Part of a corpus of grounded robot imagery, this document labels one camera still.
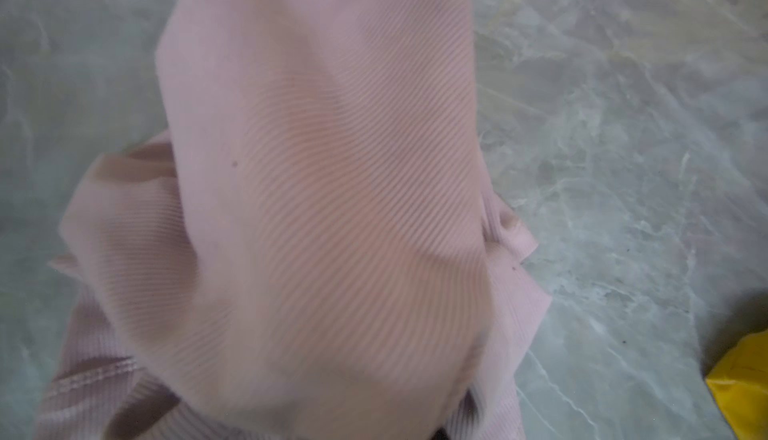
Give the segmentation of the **light pink ribbed cloth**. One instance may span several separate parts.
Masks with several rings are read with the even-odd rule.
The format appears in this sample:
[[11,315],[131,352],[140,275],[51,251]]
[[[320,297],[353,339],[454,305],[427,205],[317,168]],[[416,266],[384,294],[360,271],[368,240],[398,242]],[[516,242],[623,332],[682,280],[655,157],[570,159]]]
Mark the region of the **light pink ribbed cloth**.
[[520,439],[549,306],[476,133],[471,0],[178,0],[168,129],[94,162],[39,439]]

